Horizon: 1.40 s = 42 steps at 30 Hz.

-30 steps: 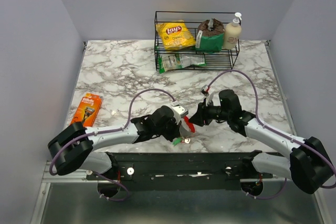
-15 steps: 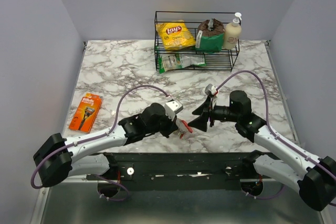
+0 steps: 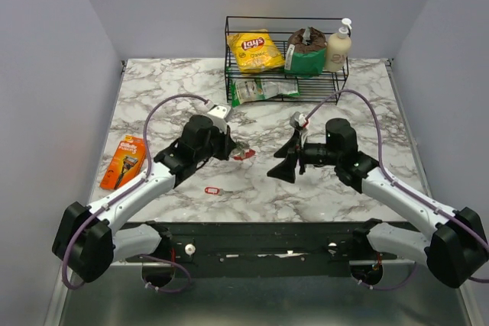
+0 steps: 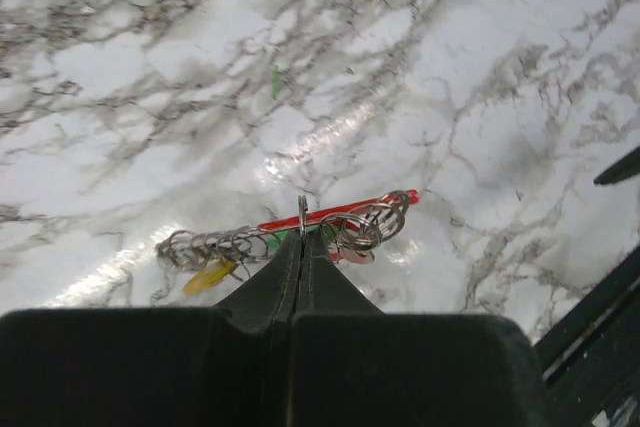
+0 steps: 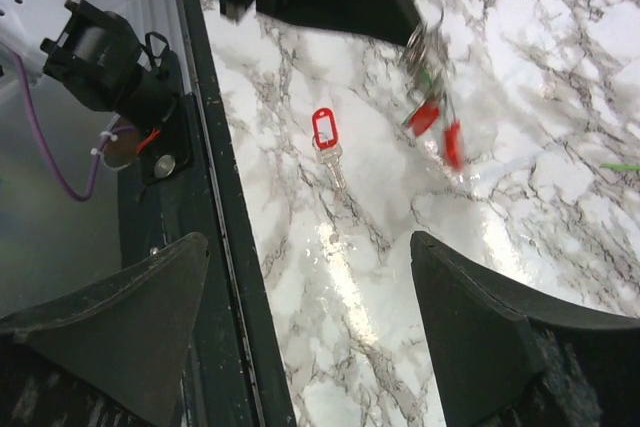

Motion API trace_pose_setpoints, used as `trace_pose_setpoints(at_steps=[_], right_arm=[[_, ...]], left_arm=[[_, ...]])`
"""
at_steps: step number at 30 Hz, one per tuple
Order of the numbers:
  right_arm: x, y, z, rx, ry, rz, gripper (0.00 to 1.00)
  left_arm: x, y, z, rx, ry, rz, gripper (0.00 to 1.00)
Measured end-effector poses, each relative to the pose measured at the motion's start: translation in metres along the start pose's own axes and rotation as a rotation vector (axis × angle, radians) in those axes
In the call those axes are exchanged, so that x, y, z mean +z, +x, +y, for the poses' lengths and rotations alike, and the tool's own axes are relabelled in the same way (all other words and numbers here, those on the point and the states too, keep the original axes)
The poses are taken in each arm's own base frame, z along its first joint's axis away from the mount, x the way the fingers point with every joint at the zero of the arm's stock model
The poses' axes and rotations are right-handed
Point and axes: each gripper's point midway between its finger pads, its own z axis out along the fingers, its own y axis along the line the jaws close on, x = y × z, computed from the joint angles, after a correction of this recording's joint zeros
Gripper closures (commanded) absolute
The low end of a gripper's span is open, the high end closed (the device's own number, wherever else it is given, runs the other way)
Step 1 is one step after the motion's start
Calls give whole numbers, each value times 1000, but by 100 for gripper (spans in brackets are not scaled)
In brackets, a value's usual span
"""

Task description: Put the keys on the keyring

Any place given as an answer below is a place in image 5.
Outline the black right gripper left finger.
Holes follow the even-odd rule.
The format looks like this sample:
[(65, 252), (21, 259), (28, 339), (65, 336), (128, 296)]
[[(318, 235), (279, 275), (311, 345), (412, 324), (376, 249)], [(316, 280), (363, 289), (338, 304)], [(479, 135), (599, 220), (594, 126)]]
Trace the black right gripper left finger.
[(168, 426), (208, 268), (190, 233), (1, 320), (4, 426)]

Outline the key with green tag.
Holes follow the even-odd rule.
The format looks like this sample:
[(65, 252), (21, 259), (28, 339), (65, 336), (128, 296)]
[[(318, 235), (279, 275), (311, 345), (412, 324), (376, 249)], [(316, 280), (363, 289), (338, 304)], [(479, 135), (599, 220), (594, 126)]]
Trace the key with green tag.
[(425, 100), (435, 101), (444, 110), (448, 109), (447, 77), (444, 70), (420, 68), (416, 74), (416, 88)]

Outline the lone key with red tag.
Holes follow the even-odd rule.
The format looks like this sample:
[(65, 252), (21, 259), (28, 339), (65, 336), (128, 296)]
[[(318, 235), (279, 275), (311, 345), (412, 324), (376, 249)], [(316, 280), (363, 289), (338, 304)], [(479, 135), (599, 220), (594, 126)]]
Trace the lone key with red tag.
[(333, 187), (337, 191), (342, 191), (346, 187), (346, 181), (340, 167), (340, 157), (343, 150), (339, 144), (333, 111), (327, 107), (320, 108), (312, 114), (311, 122), (312, 143), (316, 151), (316, 158), (330, 172)]

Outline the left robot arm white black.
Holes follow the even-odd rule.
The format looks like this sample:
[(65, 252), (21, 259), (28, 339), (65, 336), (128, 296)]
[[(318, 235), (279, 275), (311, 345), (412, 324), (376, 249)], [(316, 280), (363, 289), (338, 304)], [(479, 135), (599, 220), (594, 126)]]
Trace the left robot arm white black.
[[(143, 67), (149, 47), (116, 8), (127, 0), (1, 0), (1, 51), (23, 78), (49, 76), (85, 107), (141, 130), (162, 124), (179, 92), (166, 67)], [(414, 0), (218, 0), (239, 20), (249, 8), (290, 25), (404, 46), (421, 17)]]

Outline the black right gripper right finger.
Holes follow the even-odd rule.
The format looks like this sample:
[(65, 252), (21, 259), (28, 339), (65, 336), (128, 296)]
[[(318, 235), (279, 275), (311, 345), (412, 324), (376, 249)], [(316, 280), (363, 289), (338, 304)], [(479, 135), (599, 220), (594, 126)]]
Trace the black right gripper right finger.
[(638, 425), (637, 319), (534, 290), (426, 232), (410, 247), (447, 425)]

